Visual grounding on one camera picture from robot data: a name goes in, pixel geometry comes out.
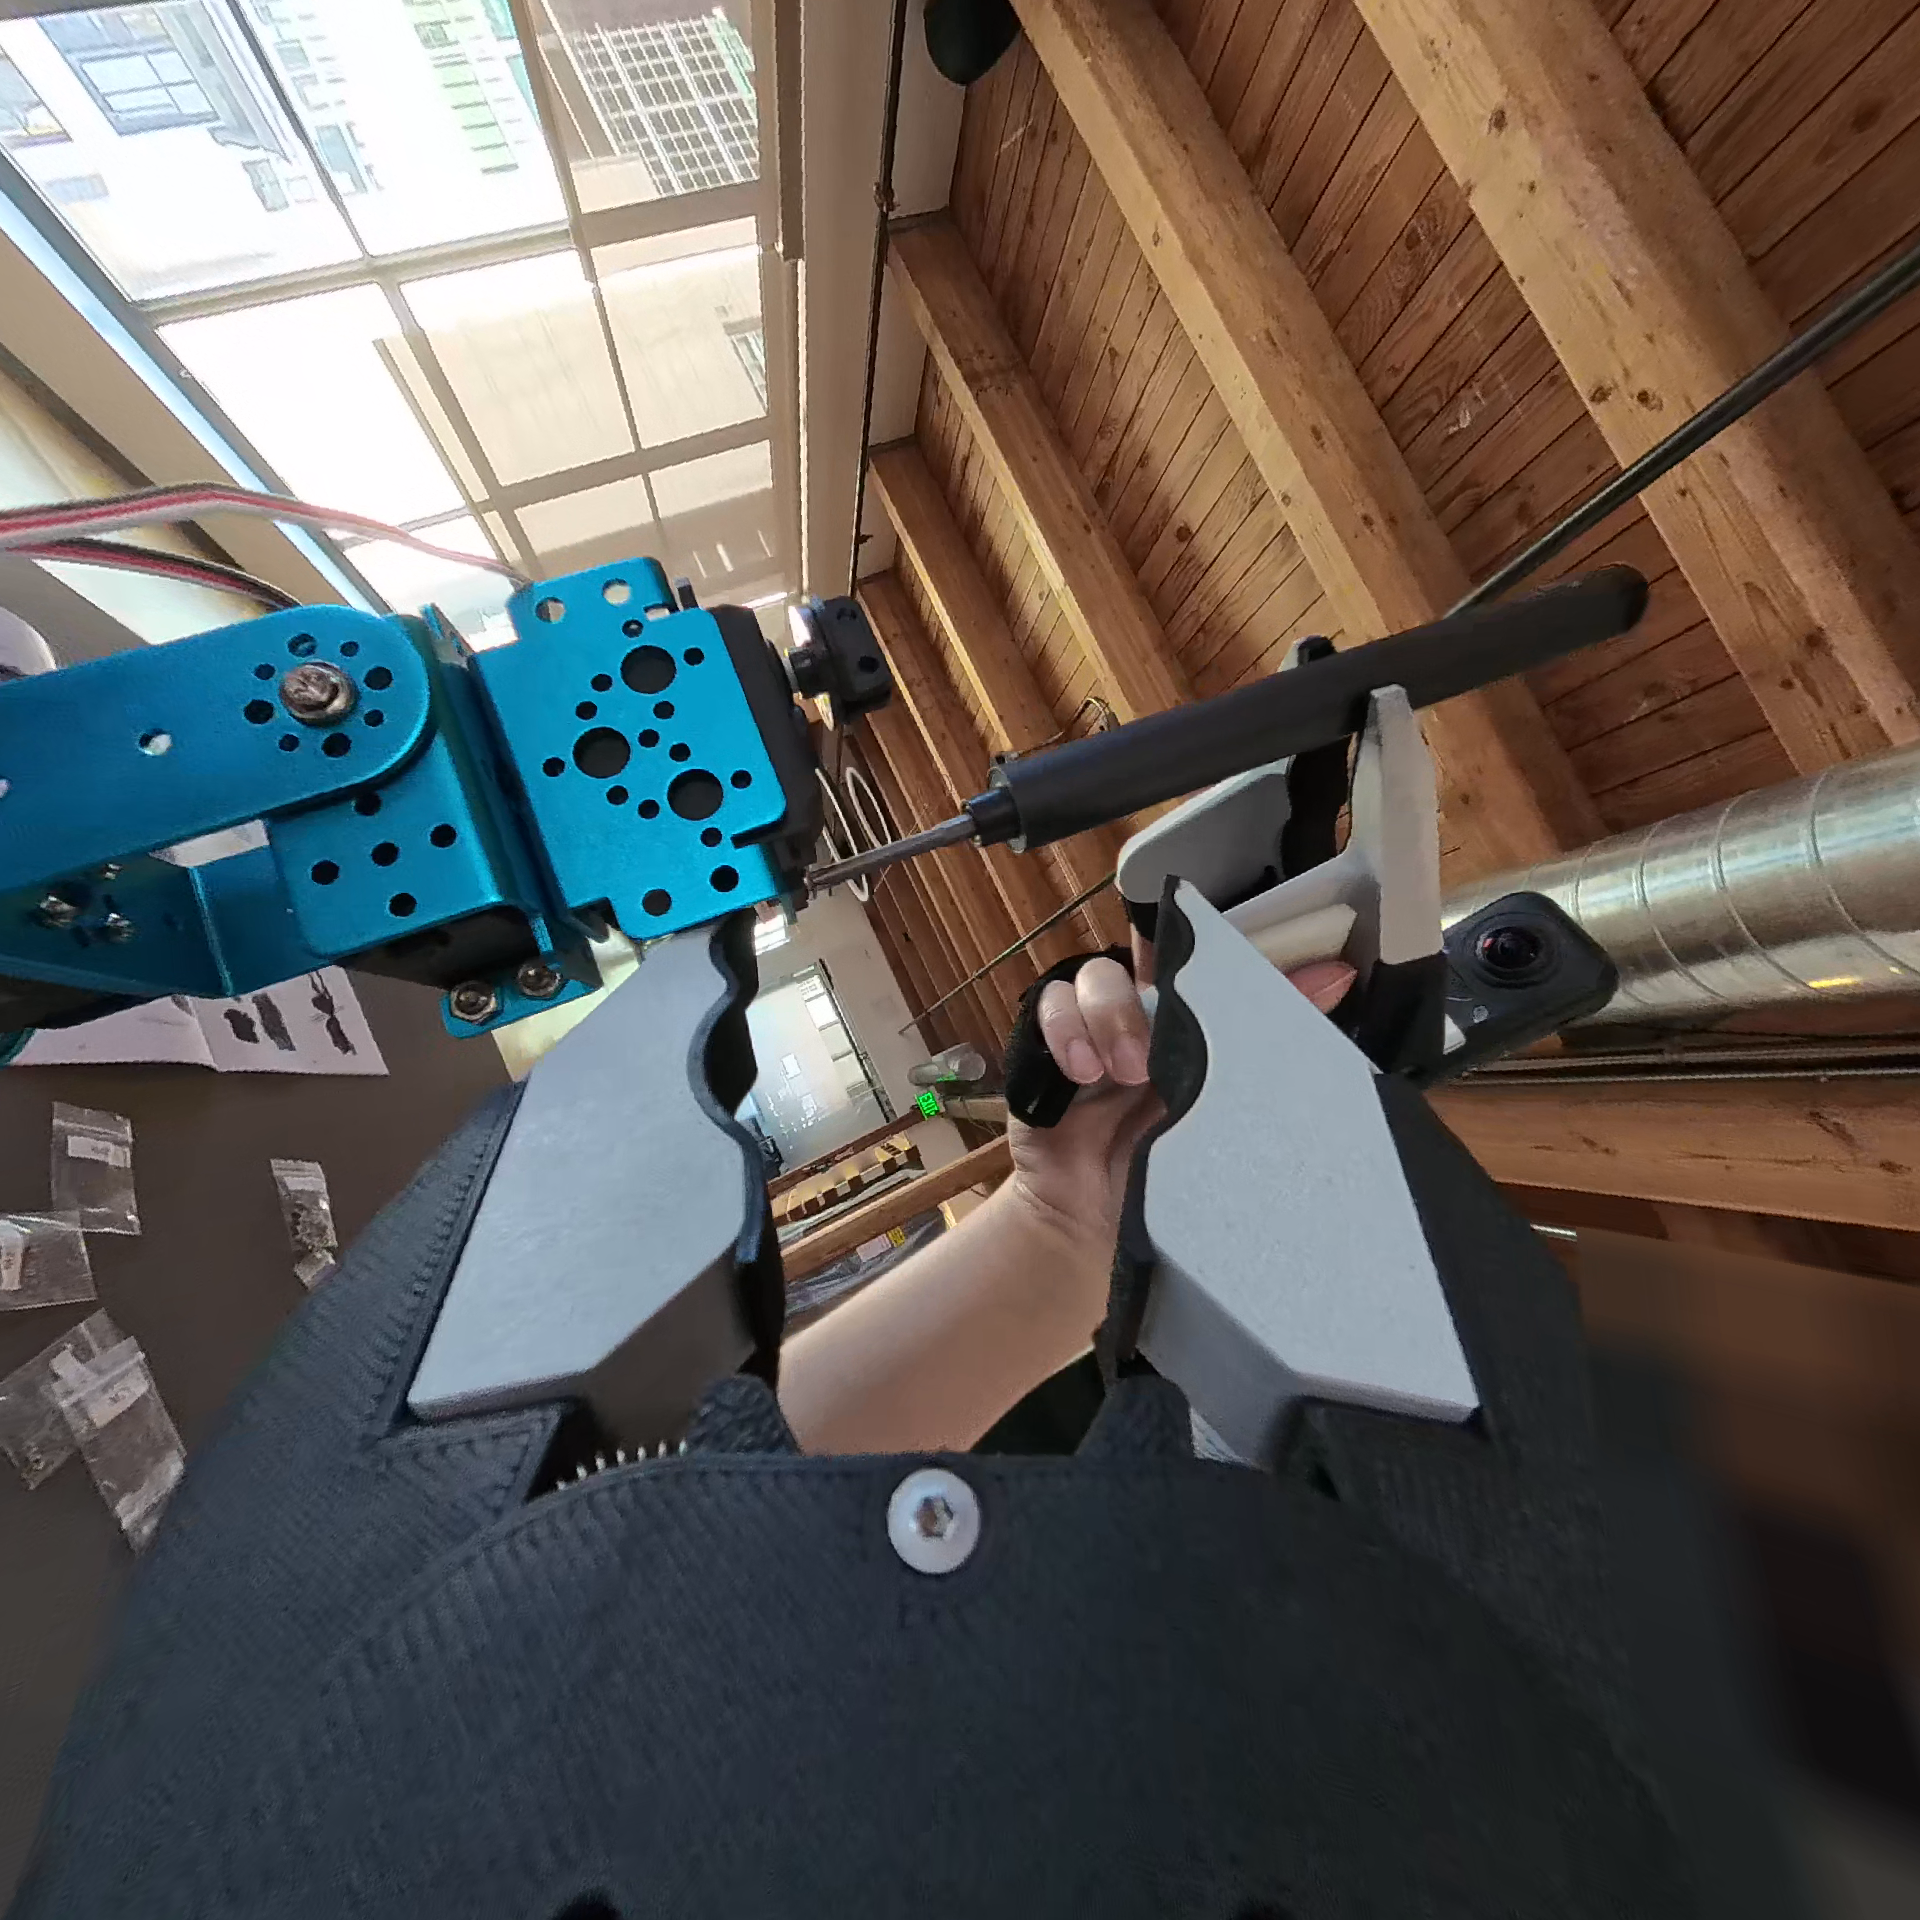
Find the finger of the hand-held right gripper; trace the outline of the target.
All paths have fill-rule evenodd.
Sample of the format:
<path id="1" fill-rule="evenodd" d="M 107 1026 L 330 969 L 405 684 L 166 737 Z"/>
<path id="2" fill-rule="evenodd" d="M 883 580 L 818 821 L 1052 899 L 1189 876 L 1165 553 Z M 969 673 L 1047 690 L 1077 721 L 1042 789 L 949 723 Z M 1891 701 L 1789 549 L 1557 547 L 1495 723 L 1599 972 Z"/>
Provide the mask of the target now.
<path id="1" fill-rule="evenodd" d="M 1359 905 L 1358 969 L 1403 967 L 1443 949 L 1438 772 L 1403 685 L 1371 692 L 1350 785 Z"/>
<path id="2" fill-rule="evenodd" d="M 1234 908 L 1284 880 L 1290 762 L 1215 781 L 1134 833 L 1116 888 L 1131 930 L 1151 939 L 1165 880 L 1191 882 L 1213 908 Z"/>

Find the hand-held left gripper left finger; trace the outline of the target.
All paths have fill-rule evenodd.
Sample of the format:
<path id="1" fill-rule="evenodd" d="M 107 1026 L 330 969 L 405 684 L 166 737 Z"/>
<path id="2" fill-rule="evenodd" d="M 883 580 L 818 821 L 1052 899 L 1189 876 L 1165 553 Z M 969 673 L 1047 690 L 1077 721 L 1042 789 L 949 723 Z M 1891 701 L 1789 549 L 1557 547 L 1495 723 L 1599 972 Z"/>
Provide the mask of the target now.
<path id="1" fill-rule="evenodd" d="M 407 1407 L 575 1402 L 618 1448 L 777 1383 L 785 1272 L 755 1136 L 755 916 L 685 928 L 529 1073 Z"/>

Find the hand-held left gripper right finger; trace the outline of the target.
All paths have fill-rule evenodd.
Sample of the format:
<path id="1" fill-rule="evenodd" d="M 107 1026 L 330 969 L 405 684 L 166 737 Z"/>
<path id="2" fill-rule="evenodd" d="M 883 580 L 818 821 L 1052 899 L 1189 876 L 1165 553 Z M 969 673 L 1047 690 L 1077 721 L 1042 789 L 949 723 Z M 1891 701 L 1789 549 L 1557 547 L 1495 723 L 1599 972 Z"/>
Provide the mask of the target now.
<path id="1" fill-rule="evenodd" d="M 1470 1421 L 1375 1067 L 1189 880 L 1158 908 L 1147 1066 L 1164 1117 L 1127 1170 L 1109 1365 L 1174 1383 L 1245 1465 L 1309 1403 Z"/>

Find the black electric screwdriver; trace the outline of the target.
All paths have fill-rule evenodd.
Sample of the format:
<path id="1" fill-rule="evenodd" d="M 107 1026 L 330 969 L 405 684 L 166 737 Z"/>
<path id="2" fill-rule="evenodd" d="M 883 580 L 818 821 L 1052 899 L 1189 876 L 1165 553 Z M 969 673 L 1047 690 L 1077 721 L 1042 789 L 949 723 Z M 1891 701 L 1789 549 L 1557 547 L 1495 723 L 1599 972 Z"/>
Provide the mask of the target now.
<path id="1" fill-rule="evenodd" d="M 822 891 L 909 858 L 955 845 L 1015 852 L 1116 826 L 1363 728 L 1369 701 L 1399 689 L 1423 711 L 1628 634 L 1649 584 L 1631 568 L 1598 568 L 1498 607 L 1467 609 L 1421 628 L 1271 674 L 1204 701 L 1165 709 L 1107 733 L 1013 759 L 957 817 L 877 851 L 817 867 Z"/>

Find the blue toy robot arm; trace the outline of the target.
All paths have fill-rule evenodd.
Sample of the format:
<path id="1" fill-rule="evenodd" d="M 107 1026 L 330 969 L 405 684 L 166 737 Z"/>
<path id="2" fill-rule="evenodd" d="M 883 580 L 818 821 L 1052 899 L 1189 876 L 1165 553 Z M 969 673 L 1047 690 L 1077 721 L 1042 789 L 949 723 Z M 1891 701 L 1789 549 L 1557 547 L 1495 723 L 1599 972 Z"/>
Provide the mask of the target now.
<path id="1" fill-rule="evenodd" d="M 639 945 L 799 896 L 825 827 L 799 701 L 890 705 L 857 602 L 785 656 L 654 561 L 534 584 L 474 649 L 436 611 L 287 609 L 4 685 L 15 1035 L 305 975 L 442 995 L 490 1033 Z"/>

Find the person's right forearm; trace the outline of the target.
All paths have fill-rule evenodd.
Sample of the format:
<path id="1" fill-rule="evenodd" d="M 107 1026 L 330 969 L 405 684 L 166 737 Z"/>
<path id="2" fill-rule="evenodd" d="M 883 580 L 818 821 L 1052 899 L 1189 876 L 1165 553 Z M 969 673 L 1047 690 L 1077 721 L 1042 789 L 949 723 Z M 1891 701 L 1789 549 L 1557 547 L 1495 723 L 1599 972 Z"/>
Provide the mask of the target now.
<path id="1" fill-rule="evenodd" d="M 1114 1252 L 1018 1175 L 955 1229 L 803 1330 L 780 1407 L 811 1457 L 964 1452 L 1090 1349 Z"/>

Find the dark grey desk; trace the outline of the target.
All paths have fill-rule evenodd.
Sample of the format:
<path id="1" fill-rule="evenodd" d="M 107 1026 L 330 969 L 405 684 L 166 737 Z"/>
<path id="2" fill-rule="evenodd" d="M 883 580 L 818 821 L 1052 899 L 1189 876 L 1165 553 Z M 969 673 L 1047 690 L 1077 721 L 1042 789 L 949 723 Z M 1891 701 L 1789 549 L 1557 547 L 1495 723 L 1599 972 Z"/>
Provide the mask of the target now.
<path id="1" fill-rule="evenodd" d="M 150 1361 L 194 1449 L 305 1300 L 273 1159 L 318 1162 L 343 1242 L 507 1082 L 492 1041 L 452 1041 L 436 995 L 383 976 L 353 991 L 383 1076 L 210 1073 L 194 1066 L 7 1067 L 2 1202 L 50 1200 L 52 1106 L 133 1122 L 138 1237 L 90 1237 L 102 1308 Z M 84 1465 L 29 1490 L 2 1471 L 4 1891 L 29 1850 L 77 1693 L 134 1554 Z"/>

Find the person's right hand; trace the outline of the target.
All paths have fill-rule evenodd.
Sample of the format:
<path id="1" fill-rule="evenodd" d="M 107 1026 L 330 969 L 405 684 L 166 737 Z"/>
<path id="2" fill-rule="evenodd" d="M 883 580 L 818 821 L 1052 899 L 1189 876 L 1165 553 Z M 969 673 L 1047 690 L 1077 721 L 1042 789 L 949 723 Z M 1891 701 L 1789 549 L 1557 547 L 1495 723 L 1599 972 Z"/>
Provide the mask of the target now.
<path id="1" fill-rule="evenodd" d="M 1063 962 L 1021 999 L 1004 1059 L 1015 1177 L 1068 1233 L 1110 1251 L 1138 1143 L 1165 1117 L 1150 1080 L 1146 949 Z"/>

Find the small clear parts bag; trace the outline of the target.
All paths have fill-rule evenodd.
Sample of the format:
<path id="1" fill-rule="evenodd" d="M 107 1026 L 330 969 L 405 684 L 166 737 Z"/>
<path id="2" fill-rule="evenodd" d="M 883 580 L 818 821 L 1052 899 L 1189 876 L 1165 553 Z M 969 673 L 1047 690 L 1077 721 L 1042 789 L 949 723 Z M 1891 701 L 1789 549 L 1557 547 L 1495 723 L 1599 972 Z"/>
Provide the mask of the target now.
<path id="1" fill-rule="evenodd" d="M 146 1353 L 126 1337 L 90 1361 L 62 1361 L 54 1407 L 127 1546 L 143 1553 L 186 1471 Z"/>
<path id="2" fill-rule="evenodd" d="M 138 1345 L 97 1309 L 4 1376 L 4 1460 L 35 1490 L 150 1387 Z"/>
<path id="3" fill-rule="evenodd" d="M 2 1312 L 84 1305 L 98 1299 L 79 1215 L 4 1211 Z"/>
<path id="4" fill-rule="evenodd" d="M 52 1209 L 86 1235 L 141 1235 L 133 1172 L 133 1122 L 113 1111 L 52 1106 Z"/>
<path id="5" fill-rule="evenodd" d="M 311 1159 L 273 1159 L 273 1180 L 295 1279 L 311 1292 L 333 1274 L 340 1255 L 327 1172 Z"/>

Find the black ceiling rod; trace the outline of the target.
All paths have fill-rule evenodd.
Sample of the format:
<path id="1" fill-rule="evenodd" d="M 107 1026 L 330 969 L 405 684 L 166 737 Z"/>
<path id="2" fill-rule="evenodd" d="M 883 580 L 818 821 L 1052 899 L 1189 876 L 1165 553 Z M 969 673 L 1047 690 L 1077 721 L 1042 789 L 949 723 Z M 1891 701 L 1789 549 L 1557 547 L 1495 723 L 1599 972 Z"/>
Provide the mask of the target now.
<path id="1" fill-rule="evenodd" d="M 1690 421 L 1679 423 L 1654 448 L 1620 468 L 1619 479 L 1583 501 L 1577 511 L 1555 523 L 1546 536 L 1524 547 L 1514 561 L 1492 572 L 1484 584 L 1466 592 L 1452 615 L 1487 607 L 1506 592 L 1546 570 L 1594 529 L 1612 520 L 1629 501 L 1646 495 L 1683 463 L 1715 444 L 1716 437 L 1750 416 L 1773 393 L 1811 372 L 1829 352 L 1845 346 L 1859 332 L 1906 299 L 1917 285 L 1917 245 L 1909 245 L 1897 259 L 1863 279 L 1847 297 L 1838 299 L 1805 329 L 1789 336 L 1788 346 L 1772 352 L 1740 381 L 1721 392 Z"/>

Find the printed instruction booklet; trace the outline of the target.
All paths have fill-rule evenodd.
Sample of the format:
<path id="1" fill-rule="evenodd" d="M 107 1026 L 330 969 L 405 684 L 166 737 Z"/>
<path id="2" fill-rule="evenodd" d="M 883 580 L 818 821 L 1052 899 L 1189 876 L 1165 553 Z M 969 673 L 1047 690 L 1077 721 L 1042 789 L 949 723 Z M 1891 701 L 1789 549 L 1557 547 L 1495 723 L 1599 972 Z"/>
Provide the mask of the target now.
<path id="1" fill-rule="evenodd" d="M 207 1073 L 387 1076 L 346 972 L 324 967 L 234 999 L 166 997 L 42 1028 L 14 1067 L 186 1066 Z"/>

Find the large side window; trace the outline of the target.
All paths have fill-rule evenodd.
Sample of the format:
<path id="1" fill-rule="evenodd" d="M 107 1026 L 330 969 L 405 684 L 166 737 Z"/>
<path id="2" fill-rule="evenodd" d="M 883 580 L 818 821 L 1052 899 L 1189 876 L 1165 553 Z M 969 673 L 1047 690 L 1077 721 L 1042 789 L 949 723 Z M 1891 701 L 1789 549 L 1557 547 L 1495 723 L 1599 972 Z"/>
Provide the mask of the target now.
<path id="1" fill-rule="evenodd" d="M 4 163 L 262 487 L 486 565 L 797 580 L 774 4 L 4 4 Z"/>

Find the silver ventilation duct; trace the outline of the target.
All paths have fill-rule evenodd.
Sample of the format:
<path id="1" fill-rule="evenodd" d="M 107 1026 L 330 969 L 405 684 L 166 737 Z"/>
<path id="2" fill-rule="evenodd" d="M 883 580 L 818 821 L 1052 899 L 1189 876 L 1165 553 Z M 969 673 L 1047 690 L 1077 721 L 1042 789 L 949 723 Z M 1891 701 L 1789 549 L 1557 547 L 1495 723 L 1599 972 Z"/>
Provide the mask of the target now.
<path id="1" fill-rule="evenodd" d="M 1598 1025 L 1679 1026 L 1917 991 L 1917 747 L 1467 880 L 1443 922 L 1555 900 L 1619 972 Z"/>

